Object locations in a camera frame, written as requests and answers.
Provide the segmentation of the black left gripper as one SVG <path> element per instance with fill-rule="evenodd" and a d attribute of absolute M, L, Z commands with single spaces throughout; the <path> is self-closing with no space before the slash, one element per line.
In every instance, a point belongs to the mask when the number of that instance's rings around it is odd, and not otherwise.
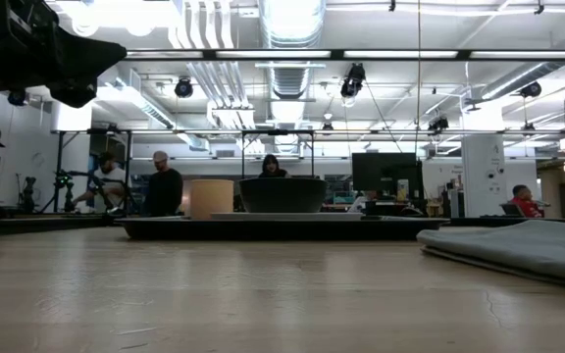
<path fill-rule="evenodd" d="M 15 104 L 45 86 L 80 108 L 95 98 L 95 79 L 127 54 L 119 43 L 70 34 L 45 0 L 0 0 L 0 91 Z"/>

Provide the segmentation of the beige cup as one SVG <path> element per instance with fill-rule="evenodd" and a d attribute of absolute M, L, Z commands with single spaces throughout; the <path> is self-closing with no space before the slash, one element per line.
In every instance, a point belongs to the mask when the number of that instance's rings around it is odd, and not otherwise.
<path fill-rule="evenodd" d="M 196 179 L 190 188 L 190 216 L 210 220 L 213 214 L 233 210 L 233 182 L 226 179 Z"/>

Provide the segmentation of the black bowl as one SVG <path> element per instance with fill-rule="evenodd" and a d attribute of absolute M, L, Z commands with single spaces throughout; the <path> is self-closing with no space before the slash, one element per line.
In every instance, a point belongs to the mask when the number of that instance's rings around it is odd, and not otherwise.
<path fill-rule="evenodd" d="M 248 213 L 317 213 L 328 184 L 321 179 L 259 177 L 239 182 L 239 193 Z"/>

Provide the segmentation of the grey napkin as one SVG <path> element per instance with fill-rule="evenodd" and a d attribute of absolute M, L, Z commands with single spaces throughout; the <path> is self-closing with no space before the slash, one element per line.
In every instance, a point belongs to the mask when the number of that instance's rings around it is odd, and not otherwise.
<path fill-rule="evenodd" d="M 422 251 L 518 277 L 565 285 L 565 223 L 524 221 L 464 231 L 422 230 Z"/>

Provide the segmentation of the black textured serving tray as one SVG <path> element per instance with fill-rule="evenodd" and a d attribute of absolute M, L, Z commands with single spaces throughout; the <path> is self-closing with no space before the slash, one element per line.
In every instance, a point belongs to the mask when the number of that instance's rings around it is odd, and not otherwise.
<path fill-rule="evenodd" d="M 179 218 L 123 219 L 133 240 L 172 241 L 414 241 L 422 230 L 438 230 L 443 219 L 195 221 Z"/>

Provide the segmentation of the black computer monitor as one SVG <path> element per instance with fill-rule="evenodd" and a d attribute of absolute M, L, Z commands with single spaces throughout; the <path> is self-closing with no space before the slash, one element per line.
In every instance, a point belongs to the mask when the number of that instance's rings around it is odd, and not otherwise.
<path fill-rule="evenodd" d="M 354 153 L 355 191 L 382 191 L 413 201 L 423 198 L 422 163 L 414 153 Z"/>

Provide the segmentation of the white square pillar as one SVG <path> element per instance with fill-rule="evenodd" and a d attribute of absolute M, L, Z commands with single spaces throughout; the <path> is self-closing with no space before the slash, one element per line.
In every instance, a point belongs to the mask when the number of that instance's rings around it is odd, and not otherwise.
<path fill-rule="evenodd" d="M 503 213 L 507 199 L 505 159 L 500 135 L 467 135 L 462 140 L 465 216 Z"/>

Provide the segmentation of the grey office chair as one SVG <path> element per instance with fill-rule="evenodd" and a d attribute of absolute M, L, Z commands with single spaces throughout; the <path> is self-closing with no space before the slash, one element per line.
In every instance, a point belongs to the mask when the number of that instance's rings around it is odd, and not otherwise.
<path fill-rule="evenodd" d="M 507 217 L 524 218 L 525 215 L 522 209 L 512 202 L 503 203 L 500 205 L 502 211 Z"/>

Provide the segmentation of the black background rig frame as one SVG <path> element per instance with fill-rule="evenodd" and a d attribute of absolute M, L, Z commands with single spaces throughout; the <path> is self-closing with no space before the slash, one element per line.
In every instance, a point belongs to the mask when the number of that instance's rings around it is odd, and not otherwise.
<path fill-rule="evenodd" d="M 83 130 L 52 130 L 52 133 L 58 135 L 58 146 L 57 146 L 57 163 L 56 171 L 54 172 L 54 195 L 52 199 L 41 209 L 44 212 L 48 206 L 53 206 L 53 211 L 57 211 L 59 204 L 60 190 L 63 187 L 67 187 L 69 184 L 73 183 L 73 177 L 90 177 L 93 172 L 80 172 L 80 171 L 65 171 L 63 169 L 63 151 L 67 145 L 73 142 L 79 135 L 103 135 L 106 137 L 110 136 L 121 136 L 125 135 L 127 137 L 124 145 L 126 147 L 125 156 L 125 171 L 127 176 L 127 181 L 125 182 L 126 196 L 124 198 L 124 208 L 114 208 L 112 210 L 106 211 L 107 214 L 122 213 L 125 217 L 130 214 L 130 198 L 131 192 L 128 185 L 129 180 L 129 169 L 131 160 L 131 149 L 133 144 L 133 131 L 131 129 L 119 129 L 119 128 L 89 128 Z"/>
<path fill-rule="evenodd" d="M 243 129 L 241 132 L 241 176 L 245 177 L 245 149 L 246 149 L 246 136 L 247 135 L 254 135 L 255 137 L 259 137 L 261 134 L 266 134 L 268 136 L 287 136 L 287 135 L 296 135 L 299 137 L 300 135 L 307 135 L 310 137 L 310 141 L 308 145 L 311 149 L 311 177 L 315 178 L 315 135 L 316 131 L 313 129 Z"/>

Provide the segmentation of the silver ventilation duct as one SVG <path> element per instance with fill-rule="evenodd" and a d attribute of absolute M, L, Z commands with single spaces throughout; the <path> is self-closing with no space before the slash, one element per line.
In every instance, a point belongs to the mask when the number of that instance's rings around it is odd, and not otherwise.
<path fill-rule="evenodd" d="M 263 46 L 267 49 L 314 49 L 321 42 L 327 0 L 258 0 Z M 300 99 L 310 68 L 272 68 L 268 79 L 281 100 Z"/>

